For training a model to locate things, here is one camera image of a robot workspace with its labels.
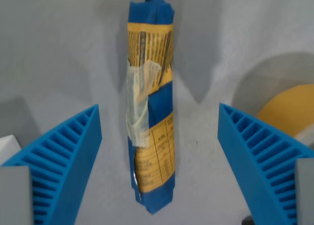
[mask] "blue fin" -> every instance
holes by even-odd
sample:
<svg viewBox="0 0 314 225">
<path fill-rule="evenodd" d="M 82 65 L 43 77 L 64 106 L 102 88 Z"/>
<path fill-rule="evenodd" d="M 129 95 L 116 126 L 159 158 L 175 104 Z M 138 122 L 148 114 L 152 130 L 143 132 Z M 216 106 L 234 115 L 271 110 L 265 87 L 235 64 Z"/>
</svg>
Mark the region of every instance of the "blue fin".
<svg viewBox="0 0 314 225">
<path fill-rule="evenodd" d="M 314 151 L 280 130 L 220 104 L 218 140 L 256 225 L 296 225 L 294 166 Z"/>
<path fill-rule="evenodd" d="M 102 131 L 98 105 L 50 130 L 3 166 L 27 165 L 33 186 L 34 224 L 74 224 Z"/>
</svg>

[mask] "nutrition facts table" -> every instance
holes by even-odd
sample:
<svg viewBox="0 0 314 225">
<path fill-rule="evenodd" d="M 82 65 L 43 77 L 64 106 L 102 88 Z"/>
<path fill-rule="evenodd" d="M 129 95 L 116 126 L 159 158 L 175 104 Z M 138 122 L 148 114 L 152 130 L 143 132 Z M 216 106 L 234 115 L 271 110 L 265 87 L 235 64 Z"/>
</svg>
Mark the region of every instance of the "nutrition facts table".
<svg viewBox="0 0 314 225">
<path fill-rule="evenodd" d="M 152 127 L 149 137 L 149 147 L 137 148 L 135 153 L 135 173 L 141 192 L 161 186 L 175 171 L 173 113 Z"/>
</svg>

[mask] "yellow label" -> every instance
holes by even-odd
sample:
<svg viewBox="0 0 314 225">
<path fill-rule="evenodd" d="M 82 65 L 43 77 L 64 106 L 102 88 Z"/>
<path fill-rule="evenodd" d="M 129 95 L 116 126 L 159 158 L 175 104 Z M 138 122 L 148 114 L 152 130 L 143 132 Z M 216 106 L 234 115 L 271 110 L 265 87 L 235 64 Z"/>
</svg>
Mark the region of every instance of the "yellow label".
<svg viewBox="0 0 314 225">
<path fill-rule="evenodd" d="M 128 50 L 131 66 L 139 67 L 147 60 L 161 66 L 149 94 L 172 81 L 170 63 L 173 57 L 173 25 L 128 23 Z"/>
<path fill-rule="evenodd" d="M 175 171 L 173 113 L 149 130 L 149 147 L 136 148 L 138 189 L 149 192 L 163 185 Z"/>
</svg>

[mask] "gray block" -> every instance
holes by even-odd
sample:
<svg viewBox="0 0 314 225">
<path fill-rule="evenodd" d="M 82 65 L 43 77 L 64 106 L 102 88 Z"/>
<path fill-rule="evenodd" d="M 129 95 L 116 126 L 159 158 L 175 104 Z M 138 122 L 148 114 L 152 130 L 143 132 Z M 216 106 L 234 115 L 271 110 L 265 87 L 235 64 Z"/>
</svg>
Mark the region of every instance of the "gray block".
<svg viewBox="0 0 314 225">
<path fill-rule="evenodd" d="M 298 225 L 314 225 L 314 158 L 298 159 L 294 177 Z"/>
<path fill-rule="evenodd" d="M 29 168 L 0 167 L 0 225 L 32 225 L 32 201 Z"/>
</svg>

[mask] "yellow roll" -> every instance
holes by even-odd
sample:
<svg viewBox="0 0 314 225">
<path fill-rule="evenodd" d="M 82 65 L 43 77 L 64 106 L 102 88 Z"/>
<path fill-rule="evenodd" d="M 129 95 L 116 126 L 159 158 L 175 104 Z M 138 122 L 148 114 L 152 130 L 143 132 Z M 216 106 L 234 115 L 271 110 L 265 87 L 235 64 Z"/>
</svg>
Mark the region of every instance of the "yellow roll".
<svg viewBox="0 0 314 225">
<path fill-rule="evenodd" d="M 262 108 L 258 118 L 295 137 L 314 123 L 314 84 L 278 94 Z"/>
</svg>

